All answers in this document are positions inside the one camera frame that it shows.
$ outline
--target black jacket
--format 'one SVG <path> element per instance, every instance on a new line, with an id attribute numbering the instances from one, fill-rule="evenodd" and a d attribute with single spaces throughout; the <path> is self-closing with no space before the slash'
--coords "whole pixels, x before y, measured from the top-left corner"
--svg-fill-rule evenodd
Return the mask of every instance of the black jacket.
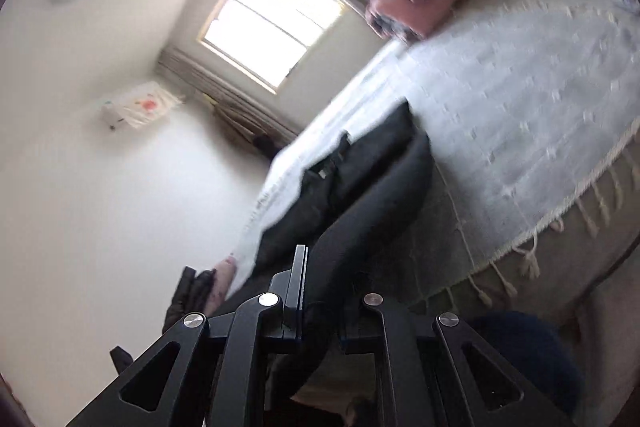
<path id="1" fill-rule="evenodd" d="M 427 135 L 414 125 L 407 102 L 350 144 L 345 134 L 329 156 L 306 171 L 300 197 L 262 235 L 247 282 L 217 310 L 234 311 L 268 290 L 291 266 L 296 245 L 307 245 L 302 349 L 272 368 L 272 401 L 295 394 L 318 368 L 335 331 L 351 280 L 367 254 L 415 219 L 431 182 Z"/>

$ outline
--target navy blue fabric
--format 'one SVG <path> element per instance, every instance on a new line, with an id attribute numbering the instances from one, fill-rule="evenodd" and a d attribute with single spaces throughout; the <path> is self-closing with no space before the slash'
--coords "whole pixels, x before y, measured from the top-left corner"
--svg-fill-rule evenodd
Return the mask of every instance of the navy blue fabric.
<path id="1" fill-rule="evenodd" d="M 551 326 L 519 312 L 488 314 L 469 325 L 558 409 L 574 414 L 582 377 Z"/>

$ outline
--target window frame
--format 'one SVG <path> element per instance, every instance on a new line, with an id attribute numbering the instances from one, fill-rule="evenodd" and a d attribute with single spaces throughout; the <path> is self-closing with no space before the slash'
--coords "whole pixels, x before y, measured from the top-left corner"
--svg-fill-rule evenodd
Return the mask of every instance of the window frame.
<path id="1" fill-rule="evenodd" d="M 280 88 L 282 88 L 282 86 L 287 82 L 287 79 L 291 76 L 293 71 L 295 71 L 299 67 L 299 65 L 308 57 L 309 52 L 311 52 L 325 38 L 327 33 L 333 28 L 335 23 L 337 23 L 338 20 L 340 20 L 340 18 L 344 15 L 345 8 L 346 8 L 346 5 L 342 0 L 333 0 L 337 4 L 340 5 L 340 13 L 336 17 L 336 19 L 329 26 L 327 26 L 327 28 L 323 29 L 322 34 L 318 37 L 318 40 L 316 40 L 316 42 L 314 42 L 310 46 L 305 46 L 303 42 L 300 42 L 298 39 L 296 39 L 295 37 L 292 36 L 292 38 L 294 38 L 297 42 L 300 42 L 300 44 L 302 44 L 306 48 L 305 54 L 302 55 L 302 57 L 300 57 L 300 60 L 297 61 L 293 65 L 293 67 L 289 70 L 289 73 L 287 73 L 287 75 L 282 79 L 281 83 L 278 86 L 273 86 L 273 84 L 271 84 L 268 80 L 265 80 L 259 74 L 255 73 L 254 71 L 251 71 L 249 68 L 247 68 L 246 66 L 241 64 L 235 58 L 231 57 L 230 55 L 226 54 L 224 51 L 222 51 L 222 50 L 218 49 L 217 47 L 215 47 L 215 45 L 213 45 L 211 42 L 207 41 L 207 39 L 205 38 L 205 36 L 207 34 L 207 31 L 209 30 L 209 27 L 211 26 L 212 22 L 217 18 L 217 16 L 220 14 L 220 11 L 223 9 L 223 7 L 227 3 L 227 1 L 229 1 L 229 0 L 218 0 L 216 2 L 216 5 L 214 6 L 214 9 L 210 12 L 209 17 L 207 17 L 206 22 L 204 23 L 204 25 L 200 29 L 196 40 L 201 45 L 203 45 L 206 49 L 208 49 L 212 53 L 216 54 L 218 57 L 222 58 L 225 62 L 228 62 L 229 64 L 231 64 L 233 67 L 238 69 L 241 73 L 245 74 L 250 79 L 252 79 L 254 82 L 256 82 L 257 84 L 262 86 L 264 89 L 269 91 L 271 94 L 277 94 L 278 93 L 278 90 Z M 289 35 L 289 33 L 286 30 L 280 28 L 277 24 L 271 22 L 268 19 L 265 19 L 265 20 L 267 20 L 268 22 L 270 22 L 271 24 L 276 26 L 276 28 L 278 28 L 284 34 Z"/>

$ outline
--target white wall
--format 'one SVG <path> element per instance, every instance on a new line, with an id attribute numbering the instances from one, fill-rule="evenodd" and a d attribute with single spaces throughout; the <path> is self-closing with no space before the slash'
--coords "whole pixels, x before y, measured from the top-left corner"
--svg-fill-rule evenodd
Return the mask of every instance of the white wall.
<path id="1" fill-rule="evenodd" d="M 7 0 L 0 11 L 0 371 L 38 427 L 159 335 L 185 264 L 227 255 L 266 175 L 198 107 L 111 133 L 99 99 L 144 82 L 185 0 Z"/>
<path id="2" fill-rule="evenodd" d="M 283 122 L 301 130 L 385 43 L 356 12 L 347 8 L 273 94 L 198 41 L 218 1 L 189 0 L 172 33 L 171 43 L 280 115 Z"/>
<path id="3" fill-rule="evenodd" d="M 38 427 L 116 377 L 109 350 L 160 335 L 182 268 L 232 252 L 267 163 L 189 103 L 111 132 L 90 103 L 0 171 L 0 369 Z"/>
<path id="4" fill-rule="evenodd" d="M 0 163 L 70 109 L 152 69 L 185 0 L 7 0 Z"/>

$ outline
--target bed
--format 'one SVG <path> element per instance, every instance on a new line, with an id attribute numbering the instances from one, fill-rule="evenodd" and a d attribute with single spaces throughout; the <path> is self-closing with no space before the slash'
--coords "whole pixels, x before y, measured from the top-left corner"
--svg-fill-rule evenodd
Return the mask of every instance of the bed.
<path id="1" fill-rule="evenodd" d="M 372 253 L 374 289 L 417 313 L 567 324 L 640 232 L 639 67 L 638 18 L 612 0 L 471 0 L 427 41 L 390 42 L 274 161 L 234 288 L 304 169 L 407 99 L 436 171 L 418 219 Z M 324 406 L 344 410 L 330 372 L 300 398 L 317 403 L 322 387 Z"/>

